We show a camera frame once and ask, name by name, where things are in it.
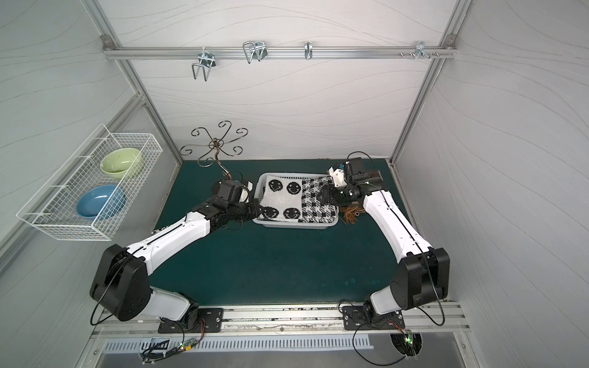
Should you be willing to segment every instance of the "metal vent grille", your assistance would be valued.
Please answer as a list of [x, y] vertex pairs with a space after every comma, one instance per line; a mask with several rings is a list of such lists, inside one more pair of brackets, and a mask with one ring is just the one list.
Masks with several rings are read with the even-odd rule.
[[[104, 354], [129, 354], [141, 352], [168, 337], [107, 339]], [[173, 337], [170, 343], [162, 344], [168, 349], [182, 341]], [[356, 334], [356, 349], [373, 349], [367, 334]], [[288, 336], [206, 336], [205, 339], [189, 350], [194, 352], [263, 352], [263, 351], [325, 351], [352, 350], [351, 334], [327, 335], [288, 335]]]

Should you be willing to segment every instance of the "scroll metal stand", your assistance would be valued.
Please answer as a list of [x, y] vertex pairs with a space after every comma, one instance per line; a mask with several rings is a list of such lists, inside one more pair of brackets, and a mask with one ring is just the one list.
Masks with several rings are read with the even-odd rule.
[[[230, 180], [232, 180], [233, 178], [231, 177], [231, 174], [229, 173], [229, 170], [227, 170], [225, 168], [225, 166], [222, 165], [221, 161], [219, 161], [219, 153], [223, 152], [225, 155], [229, 156], [229, 157], [235, 157], [235, 156], [239, 156], [242, 152], [243, 152], [243, 148], [241, 146], [235, 146], [233, 147], [233, 152], [235, 152], [235, 155], [230, 155], [227, 152], [223, 151], [223, 146], [226, 143], [231, 143], [231, 142], [235, 142], [237, 140], [242, 139], [243, 137], [245, 137], [248, 133], [248, 130], [245, 128], [238, 128], [235, 130], [235, 133], [237, 134], [242, 134], [239, 137], [230, 140], [228, 142], [225, 142], [225, 136], [227, 135], [227, 133], [229, 133], [229, 131], [231, 130], [231, 122], [229, 120], [225, 120], [219, 123], [219, 128], [224, 128], [227, 123], [229, 123], [229, 127], [227, 128], [227, 131], [225, 132], [225, 134], [223, 134], [223, 136], [221, 138], [213, 138], [209, 131], [207, 130], [207, 128], [204, 127], [198, 127], [196, 129], [193, 129], [192, 132], [190, 132], [190, 135], [192, 135], [193, 137], [198, 137], [200, 135], [200, 129], [204, 129], [205, 132], [207, 132], [207, 135], [209, 136], [209, 138], [211, 138], [211, 141], [209, 142], [209, 144], [186, 144], [184, 145], [181, 149], [180, 149], [180, 154], [182, 156], [188, 156], [192, 153], [192, 150], [190, 148], [187, 147], [209, 147], [209, 151], [206, 152], [204, 155], [202, 155], [201, 157], [198, 158], [198, 165], [200, 167], [209, 167], [211, 166], [213, 163], [217, 163], [225, 172], [225, 175], [229, 177]], [[206, 155], [208, 155], [209, 153], [211, 153], [213, 150], [216, 150], [215, 154], [214, 154], [214, 158], [213, 157], [207, 157], [202, 163], [201, 163], [201, 159], [203, 157], [205, 157]]]

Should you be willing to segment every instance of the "towel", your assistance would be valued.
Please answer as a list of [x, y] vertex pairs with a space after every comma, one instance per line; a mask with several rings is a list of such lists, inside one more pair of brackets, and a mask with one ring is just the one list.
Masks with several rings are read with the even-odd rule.
[[329, 176], [285, 179], [268, 175], [260, 201], [265, 211], [260, 219], [299, 223], [334, 222], [337, 207], [321, 204], [317, 200], [323, 185], [331, 183], [331, 180]]
[[264, 197], [260, 205], [264, 207], [264, 219], [299, 222], [303, 211], [301, 206], [301, 179], [285, 179], [268, 175], [264, 188]]
[[332, 182], [331, 176], [308, 178], [302, 180], [302, 214], [300, 223], [332, 223], [337, 216], [337, 207], [330, 204], [321, 204], [317, 200], [317, 194], [325, 184]]

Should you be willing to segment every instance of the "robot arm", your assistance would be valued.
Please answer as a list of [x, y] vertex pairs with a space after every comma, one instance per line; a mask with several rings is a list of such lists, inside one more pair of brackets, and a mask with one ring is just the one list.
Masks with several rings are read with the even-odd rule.
[[393, 280], [373, 293], [376, 314], [407, 310], [448, 295], [450, 258], [433, 247], [411, 226], [395, 204], [377, 171], [367, 172], [360, 158], [329, 169], [333, 184], [326, 184], [317, 199], [323, 203], [361, 205], [376, 221], [397, 259]]
[[246, 221], [262, 213], [251, 198], [252, 184], [218, 182], [214, 196], [176, 223], [126, 248], [113, 245], [102, 254], [90, 296], [121, 321], [138, 314], [177, 321], [185, 331], [198, 325], [198, 303], [179, 293], [149, 285], [149, 275], [190, 243], [230, 220]]

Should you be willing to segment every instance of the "aluminum frame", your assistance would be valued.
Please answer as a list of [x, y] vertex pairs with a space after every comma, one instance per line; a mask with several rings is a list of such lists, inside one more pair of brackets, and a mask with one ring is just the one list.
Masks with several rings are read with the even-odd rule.
[[[456, 49], [445, 47], [425, 47], [431, 59], [453, 58]], [[207, 47], [206, 52], [215, 56], [215, 60], [243, 60], [241, 47]], [[305, 46], [300, 47], [266, 47], [268, 54], [264, 60], [306, 59]], [[105, 49], [107, 59], [113, 60], [196, 60], [203, 52], [202, 47], [118, 47]], [[409, 59], [415, 47], [313, 47], [313, 59]]]
[[[94, 25], [98, 29], [98, 32], [101, 34], [102, 41], [107, 43], [109, 46], [115, 46], [115, 47], [119, 46], [121, 43], [118, 40], [110, 23], [108, 22], [107, 17], [104, 15], [104, 11], [100, 7], [100, 4], [96, 0], [80, 0], [80, 1], [82, 2], [84, 8], [86, 8], [86, 11], [88, 12], [90, 18], [92, 19], [92, 22], [94, 23]], [[135, 93], [137, 93], [138, 95], [140, 95], [144, 98], [145, 107], [147, 108], [147, 114], [153, 120], [158, 132], [164, 138], [164, 142], [166, 142], [166, 145], [170, 148], [170, 151], [171, 151], [172, 155], [174, 156], [174, 159], [176, 160], [176, 162], [178, 164], [182, 164], [182, 162], [183, 162], [182, 156], [180, 156], [180, 153], [178, 151], [178, 148], [176, 147], [174, 139], [172, 138], [168, 128], [166, 127], [163, 120], [161, 119], [161, 116], [159, 115], [159, 113], [155, 109], [153, 101], [151, 100], [149, 94], [145, 90], [145, 87], [143, 86], [143, 83], [139, 79], [137, 72], [135, 72], [133, 65], [131, 65], [131, 62], [129, 62], [127, 60], [117, 60], [117, 64], [121, 68], [121, 71], [123, 72], [123, 74], [127, 78], [127, 81], [132, 86]]]
[[[454, 10], [452, 11], [450, 20], [446, 26], [446, 30], [442, 34], [442, 38], [440, 40], [440, 47], [443, 47], [446, 44], [446, 42], [448, 41], [448, 37], [450, 35], [454, 35], [451, 39], [451, 43], [454, 43], [456, 41], [455, 35], [458, 34], [458, 30], [460, 29], [460, 26], [464, 21], [464, 17], [466, 16], [466, 12], [468, 11], [468, 7], [470, 6], [471, 2], [472, 0], [458, 0], [456, 6], [454, 7]], [[425, 104], [425, 101], [429, 93], [434, 87], [434, 82], [436, 81], [440, 71], [442, 70], [444, 60], [444, 58], [433, 60], [428, 68], [425, 78], [423, 79], [421, 88], [419, 89], [417, 98], [415, 99], [413, 107], [411, 108], [411, 111], [407, 116], [406, 123], [403, 126], [403, 129], [401, 130], [401, 134], [399, 136], [399, 139], [397, 140], [395, 149], [393, 150], [393, 153], [389, 160], [389, 162], [393, 166], [395, 166], [397, 160], [401, 156], [401, 152], [403, 151], [403, 147], [407, 142], [407, 138], [409, 137], [409, 134], [411, 133], [411, 130], [413, 129], [413, 126], [415, 125], [417, 118], [419, 117], [419, 113], [423, 109], [423, 105]]]

